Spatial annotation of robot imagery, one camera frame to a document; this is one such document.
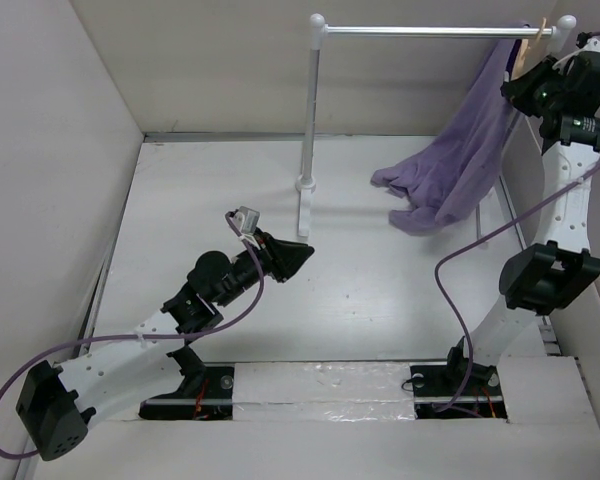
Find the wooden clothes hanger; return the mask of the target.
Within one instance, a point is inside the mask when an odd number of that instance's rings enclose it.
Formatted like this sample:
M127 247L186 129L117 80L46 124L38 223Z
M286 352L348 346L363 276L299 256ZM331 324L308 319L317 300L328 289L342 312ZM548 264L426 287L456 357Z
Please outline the wooden clothes hanger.
M524 66L529 53L538 45L542 38L542 31L546 28L547 18L542 19L541 25L538 27L539 32L532 39L522 39L518 53L515 57L513 66L509 74L509 80L515 80L524 73Z

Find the purple t shirt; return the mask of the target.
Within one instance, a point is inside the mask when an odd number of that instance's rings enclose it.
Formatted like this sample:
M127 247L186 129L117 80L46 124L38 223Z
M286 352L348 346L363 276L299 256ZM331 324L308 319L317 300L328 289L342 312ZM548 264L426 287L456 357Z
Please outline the purple t shirt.
M375 171L370 183L409 202L389 212L389 223L409 235L430 235L464 221L501 172L511 105L501 86L522 42L496 41L484 56L449 123L422 151Z

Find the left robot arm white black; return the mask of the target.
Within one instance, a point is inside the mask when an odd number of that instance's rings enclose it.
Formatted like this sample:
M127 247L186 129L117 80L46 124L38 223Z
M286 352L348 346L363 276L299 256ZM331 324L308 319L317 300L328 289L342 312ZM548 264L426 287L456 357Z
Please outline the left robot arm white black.
M256 248L234 258L209 251L198 258L178 293L142 322L129 340L109 341L57 366L43 360L25 378L16 412L44 461L73 450L115 414L162 394L197 394L206 367L191 348L227 306L265 277L284 283L313 247L257 231Z

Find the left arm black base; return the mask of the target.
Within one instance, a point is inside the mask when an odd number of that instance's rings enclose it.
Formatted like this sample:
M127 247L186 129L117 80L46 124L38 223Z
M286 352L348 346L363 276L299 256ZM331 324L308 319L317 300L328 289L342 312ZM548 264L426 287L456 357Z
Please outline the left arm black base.
M171 357L180 367L180 385L173 392L142 402L139 417L154 421L232 420L235 365L206 365L189 346Z

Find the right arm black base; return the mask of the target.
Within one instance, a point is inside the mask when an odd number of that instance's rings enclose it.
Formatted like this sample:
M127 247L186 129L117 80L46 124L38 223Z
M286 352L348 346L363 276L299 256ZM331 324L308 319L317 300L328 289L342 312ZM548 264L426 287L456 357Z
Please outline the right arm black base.
M508 415L495 366L474 363L463 384L468 358L462 338L444 362L416 363L401 389L413 395L417 419L503 419Z

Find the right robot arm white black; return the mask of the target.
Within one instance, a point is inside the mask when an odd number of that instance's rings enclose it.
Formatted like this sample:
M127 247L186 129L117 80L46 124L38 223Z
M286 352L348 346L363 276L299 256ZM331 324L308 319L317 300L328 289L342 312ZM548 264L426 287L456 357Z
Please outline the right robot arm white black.
M538 208L533 243L503 266L498 300L449 351L441 376L454 393L491 377L526 328L514 310L537 316L562 310L600 275L587 231L591 178L600 167L600 51L581 49L565 60L547 56L504 83L501 93L515 110L541 121L546 202Z

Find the white clothes rack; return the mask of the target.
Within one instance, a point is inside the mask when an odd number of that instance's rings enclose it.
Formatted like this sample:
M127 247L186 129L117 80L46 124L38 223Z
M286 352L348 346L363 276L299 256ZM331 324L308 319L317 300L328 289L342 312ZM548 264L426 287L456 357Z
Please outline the white clothes rack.
M301 170L296 180L299 194L297 235L306 240L311 232L311 208L316 189L313 175L316 109L320 53L328 37L450 38L450 39L533 39L548 41L549 53L559 52L577 26L576 17L564 15L555 25L539 27L409 27L409 26L332 26L324 16L314 13L309 19L309 69Z

